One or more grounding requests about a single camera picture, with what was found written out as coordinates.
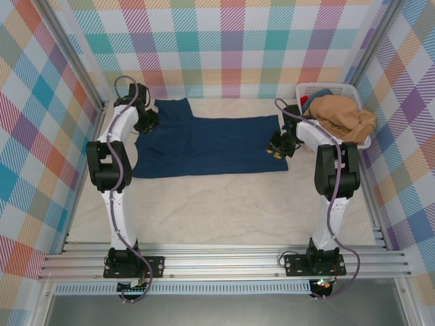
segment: navy cloth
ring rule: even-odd
[[[160,124],[136,141],[136,178],[287,171],[267,154],[277,115],[243,119],[194,117],[186,98],[155,101]]]
[[[311,105],[311,102],[313,102],[313,100],[317,97],[322,97],[325,95],[333,95],[333,93],[331,92],[331,90],[329,88],[324,88],[323,90],[319,90],[318,92],[314,93],[313,95],[311,95],[308,100],[305,102],[305,104],[302,106],[302,114],[305,113],[306,110],[308,110],[308,108]]]

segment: beige garment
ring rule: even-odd
[[[370,111],[358,111],[354,100],[346,96],[325,95],[311,102],[304,115],[313,115],[330,134],[343,141],[364,141],[376,127],[377,117]]]

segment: gray floor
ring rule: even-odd
[[[357,280],[326,302],[308,295],[149,295],[135,305],[117,296],[57,296],[49,326],[407,325],[393,280]]]

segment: laundry basket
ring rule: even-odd
[[[307,95],[310,97],[314,93],[329,88],[333,95],[346,96],[353,99],[358,107],[358,111],[362,110],[362,103],[358,91],[352,85],[340,83],[301,83],[296,86],[296,100],[298,101],[299,111],[302,113],[302,105],[300,98]],[[367,136],[365,141],[358,143],[358,149],[366,149],[372,143],[370,135]]]

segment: cable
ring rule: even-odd
[[[306,122],[306,123],[312,125],[314,128],[320,130],[321,133],[326,135],[332,141],[332,143],[335,145],[336,150],[337,150],[337,161],[338,161],[337,166],[340,167],[341,166],[341,162],[342,162],[341,148],[340,148],[340,145],[338,144],[338,142],[335,140],[335,138],[329,132],[327,132],[325,129],[323,129],[319,124],[314,123],[312,120],[305,119],[304,117],[299,116],[299,115],[291,114],[291,113],[287,112],[285,109],[282,109],[279,106],[279,104],[278,104],[279,102],[282,102],[285,105],[285,107],[287,107],[288,104],[282,98],[275,99],[275,106],[283,114],[286,114],[286,115],[288,115],[288,116],[290,116],[290,117],[292,117],[294,119],[297,119],[297,120],[300,120],[300,121],[303,121],[303,122]],[[333,293],[332,295],[330,295],[328,297],[328,299],[332,299],[333,297],[336,297],[336,296],[340,295],[341,293],[343,293],[344,291],[346,291],[351,286],[351,284],[355,281],[356,276],[360,272],[360,268],[361,268],[361,258],[360,258],[360,255],[358,255],[358,253],[356,251],[354,251],[352,248],[349,248],[349,247],[345,246],[343,243],[341,243],[341,241],[335,236],[335,234],[334,234],[334,232],[332,231],[332,228],[331,228],[331,223],[330,223],[331,222],[331,210],[332,210],[332,207],[334,206],[334,201],[336,200],[336,197],[337,197],[337,194],[338,194],[338,188],[340,186],[340,179],[341,179],[341,168],[338,168],[337,169],[337,176],[336,176],[336,183],[335,183],[335,186],[334,186],[334,191],[332,192],[331,201],[330,201],[329,206],[328,206],[328,212],[326,213],[326,225],[328,226],[328,231],[329,231],[331,237],[334,239],[335,243],[340,248],[343,248],[344,250],[347,250],[347,251],[350,251],[351,253],[353,253],[355,255],[355,257],[356,257],[357,264],[356,264],[356,271],[353,274],[353,276],[350,279],[350,281],[344,287],[339,289],[336,293]],[[320,298],[320,299],[326,300],[326,297],[321,297],[320,295],[316,295],[315,293],[313,293],[313,294],[316,297]]]
[[[119,179],[118,179],[118,182],[114,185],[114,187],[113,187],[112,189],[110,189],[109,201],[110,201],[110,217],[111,217],[111,222],[112,222],[113,225],[114,225],[115,233],[118,235],[118,238],[119,238],[119,239],[121,240],[121,242],[125,245],[125,247],[127,247],[127,248],[128,248],[128,249],[129,249],[133,254],[135,254],[135,256],[137,256],[140,260],[142,260],[142,261],[144,262],[145,266],[147,267],[148,271],[150,272],[150,281],[148,282],[147,287],[145,288],[145,290],[143,291],[143,293],[142,293],[138,298],[136,298],[136,299],[134,299],[134,300],[127,300],[127,299],[124,297],[124,293],[125,293],[126,290],[123,290],[123,291],[121,292],[121,298],[122,298],[122,300],[123,300],[124,303],[125,303],[125,302],[128,302],[128,303],[132,303],[132,304],[134,304],[134,303],[138,302],[139,300],[142,300],[143,297],[145,297],[145,294],[150,290],[151,283],[152,283],[152,268],[151,268],[151,265],[150,265],[150,263],[148,262],[148,260],[146,260],[146,259],[145,259],[141,254],[140,254],[139,251],[136,251],[134,248],[132,248],[132,247],[129,245],[129,243],[128,243],[127,241],[125,241],[125,239],[122,237],[122,235],[121,235],[121,233],[120,233],[120,230],[118,229],[118,226],[116,225],[116,219],[115,219],[115,209],[114,209],[114,201],[115,201],[115,198],[114,198],[114,192],[115,192],[115,191],[120,187],[121,182],[122,182],[122,180],[123,180],[123,178],[124,178],[124,167],[122,166],[121,159],[119,158],[119,156],[118,156],[117,153],[115,152],[114,148],[110,145],[110,141],[111,141],[110,137],[111,137],[111,132],[112,132],[112,130],[113,130],[113,128],[114,128],[116,122],[117,122],[118,119],[120,118],[120,116],[121,116],[122,114],[124,114],[124,112],[126,112],[128,109],[130,109],[130,107],[133,105],[133,103],[137,100],[137,97],[139,96],[139,86],[137,85],[137,82],[136,82],[132,77],[130,77],[130,76],[127,76],[127,75],[121,75],[121,76],[119,76],[118,78],[116,78],[116,79],[115,79],[115,82],[114,82],[115,92],[116,92],[116,94],[118,95],[118,97],[121,97],[121,96],[120,96],[119,93],[118,93],[118,85],[117,85],[117,84],[118,84],[118,80],[120,80],[121,78],[127,78],[127,79],[131,80],[131,81],[135,84],[136,92],[135,92],[134,97],[133,97],[132,100],[130,101],[130,103],[127,104],[127,106],[125,106],[125,108],[123,108],[123,110],[121,110],[121,112],[119,112],[119,114],[117,114],[117,115],[114,117],[113,121],[111,122],[111,124],[110,124],[110,126],[109,126],[109,130],[107,131],[107,138],[106,138],[107,147],[109,148],[109,150],[110,150],[110,154],[111,154],[112,157],[116,160],[116,162],[118,163],[118,166],[119,166],[119,168],[120,168],[120,177],[119,177]]]
[[[291,251],[291,250],[284,251],[284,252],[281,254],[281,256],[279,256],[279,258],[278,258],[278,265],[279,265],[279,267],[282,267],[282,268],[284,268],[284,269],[285,269],[285,266],[282,266],[282,265],[281,265],[281,259],[283,258],[283,256],[284,256],[286,253],[294,253],[295,255],[299,255],[299,254],[298,254],[297,252],[295,252],[295,251]]]

